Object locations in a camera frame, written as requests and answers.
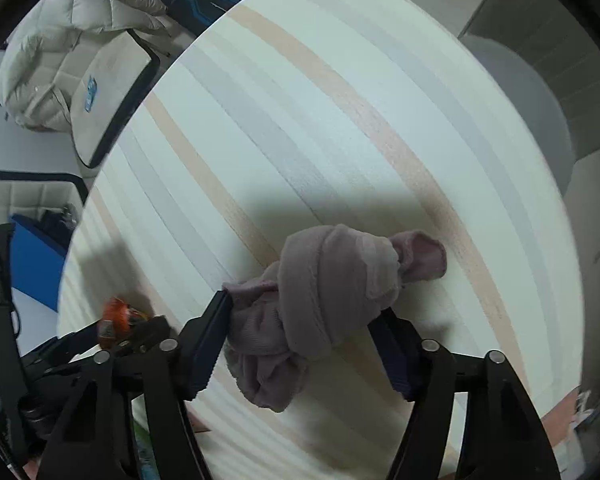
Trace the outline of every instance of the pink cloth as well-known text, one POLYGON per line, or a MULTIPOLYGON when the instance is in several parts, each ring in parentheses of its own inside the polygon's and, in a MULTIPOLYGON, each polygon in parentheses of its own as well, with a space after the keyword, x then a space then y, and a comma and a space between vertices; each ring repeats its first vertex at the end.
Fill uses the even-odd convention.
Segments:
POLYGON ((234 301, 229 370, 248 400, 281 412, 306 382, 309 360, 368 325, 405 284, 445 271, 445 248, 420 231, 384 238, 337 225, 295 233, 261 276, 224 284, 234 301))

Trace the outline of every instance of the silver screw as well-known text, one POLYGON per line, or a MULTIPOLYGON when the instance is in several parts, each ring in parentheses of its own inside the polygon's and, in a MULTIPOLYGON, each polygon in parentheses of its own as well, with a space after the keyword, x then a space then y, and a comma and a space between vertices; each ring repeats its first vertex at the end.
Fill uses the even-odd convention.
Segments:
POLYGON ((170 352, 178 347, 178 342, 175 339, 169 338, 162 341, 159 346, 163 352, 170 352))
POLYGON ((93 360, 96 364, 103 364, 109 360, 110 354, 106 350, 100 350, 96 355, 93 356, 93 360))
POLYGON ((491 352, 489 352, 489 359, 496 364, 502 364, 506 361, 506 357, 504 357, 504 354, 499 350, 491 350, 491 352))
POLYGON ((437 352, 440 350, 440 343, 433 339, 425 339, 422 341, 422 349, 427 352, 437 352))

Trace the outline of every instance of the tabletop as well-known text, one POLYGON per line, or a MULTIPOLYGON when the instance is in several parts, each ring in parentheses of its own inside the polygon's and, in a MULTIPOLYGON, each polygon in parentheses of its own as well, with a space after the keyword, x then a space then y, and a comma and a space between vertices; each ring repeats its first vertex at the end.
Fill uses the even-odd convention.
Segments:
MULTIPOLYGON (((134 114, 75 232, 59 332, 121 296, 177 329, 223 282, 259 275, 286 237, 344 223, 423 229, 446 276, 396 313, 456 353, 501 349, 553 443, 582 359, 570 225, 525 123, 469 52, 409 0, 243 0, 186 50, 134 114)), ((277 414, 221 357, 192 404, 215 478, 384 478, 410 405, 366 331, 315 362, 277 414)), ((441 474, 460 449, 456 396, 441 474)))

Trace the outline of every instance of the orange object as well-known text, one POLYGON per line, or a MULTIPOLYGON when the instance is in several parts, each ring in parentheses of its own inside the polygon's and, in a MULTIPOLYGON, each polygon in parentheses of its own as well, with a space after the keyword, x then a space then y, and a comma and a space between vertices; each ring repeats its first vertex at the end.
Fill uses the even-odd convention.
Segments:
POLYGON ((120 298, 111 298, 104 306, 98 322, 98 343, 103 350, 124 339, 139 323, 149 319, 147 314, 129 306, 120 298))

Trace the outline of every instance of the table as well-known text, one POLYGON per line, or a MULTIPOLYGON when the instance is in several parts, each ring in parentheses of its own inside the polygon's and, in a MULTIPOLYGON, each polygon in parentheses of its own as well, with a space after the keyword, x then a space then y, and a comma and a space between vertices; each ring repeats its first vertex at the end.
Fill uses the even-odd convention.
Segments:
MULTIPOLYGON (((180 328, 287 235, 421 228, 448 273, 395 310, 451 351, 503 350, 553 443, 582 358, 576 251, 541 152, 467 50, 409 0, 243 0, 161 78, 113 148, 64 270, 59 332, 117 294, 180 328)), ((458 395, 445 464, 457 461, 458 395)), ((285 412, 223 358, 193 407, 215 478, 384 478, 410 413, 366 331, 314 363, 285 412)))

